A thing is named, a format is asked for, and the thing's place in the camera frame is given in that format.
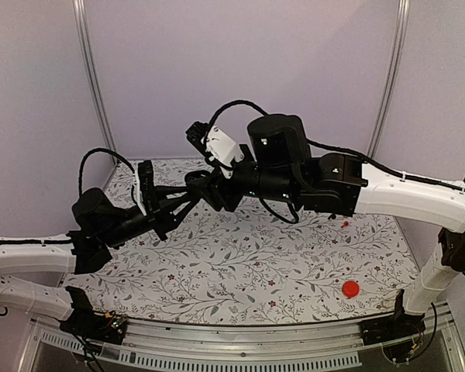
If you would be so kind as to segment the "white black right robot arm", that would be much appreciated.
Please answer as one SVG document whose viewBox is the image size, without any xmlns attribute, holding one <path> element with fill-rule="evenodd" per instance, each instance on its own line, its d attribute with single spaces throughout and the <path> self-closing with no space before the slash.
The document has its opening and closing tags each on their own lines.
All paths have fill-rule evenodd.
<svg viewBox="0 0 465 372">
<path fill-rule="evenodd" d="M 204 199 L 232 211 L 244 196 L 286 202 L 332 215 L 393 215 L 440 227 L 428 263 L 394 302 L 385 331 L 401 338 L 454 277 L 465 272 L 465 178 L 441 181 L 392 170 L 354 150 L 327 146 L 313 157 L 313 142 L 296 115 L 267 114 L 247 127 L 239 145 L 213 122 L 195 122 L 188 142 L 214 167 L 200 180 Z"/>
</svg>

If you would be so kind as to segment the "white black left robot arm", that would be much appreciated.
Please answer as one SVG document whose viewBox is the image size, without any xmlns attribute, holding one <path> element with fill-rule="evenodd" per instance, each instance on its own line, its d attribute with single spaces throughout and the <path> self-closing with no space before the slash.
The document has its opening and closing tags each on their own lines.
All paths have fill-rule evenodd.
<svg viewBox="0 0 465 372">
<path fill-rule="evenodd" d="M 70 324 L 83 336 L 100 328 L 98 316 L 80 288 L 52 288 L 19 279 L 18 274 L 93 274 L 111 259 L 111 249 L 149 231 L 162 240 L 196 206 L 184 187 L 146 191 L 130 208 L 114 206 L 99 188 L 77 200 L 72 212 L 78 230 L 36 238 L 0 237 L 0 307 L 34 312 Z"/>
</svg>

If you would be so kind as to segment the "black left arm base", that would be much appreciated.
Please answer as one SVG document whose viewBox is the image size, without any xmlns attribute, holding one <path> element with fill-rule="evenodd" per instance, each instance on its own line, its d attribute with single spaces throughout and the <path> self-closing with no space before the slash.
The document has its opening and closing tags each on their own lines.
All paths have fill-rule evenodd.
<svg viewBox="0 0 465 372">
<path fill-rule="evenodd" d="M 85 339 L 122 345 L 127 330 L 127 316 L 111 310 L 96 312 L 80 288 L 65 287 L 71 297 L 71 314 L 60 320 L 60 330 Z"/>
</svg>

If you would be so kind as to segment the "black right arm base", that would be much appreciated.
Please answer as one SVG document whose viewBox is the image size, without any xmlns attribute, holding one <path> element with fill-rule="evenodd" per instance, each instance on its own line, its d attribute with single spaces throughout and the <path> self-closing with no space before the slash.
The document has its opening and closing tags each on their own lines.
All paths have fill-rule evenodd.
<svg viewBox="0 0 465 372">
<path fill-rule="evenodd" d="M 360 337 L 365 346 L 399 339 L 425 331 L 425 315 L 407 315 L 403 305 L 405 290 L 401 289 L 394 302 L 394 312 L 386 317 L 359 323 Z"/>
</svg>

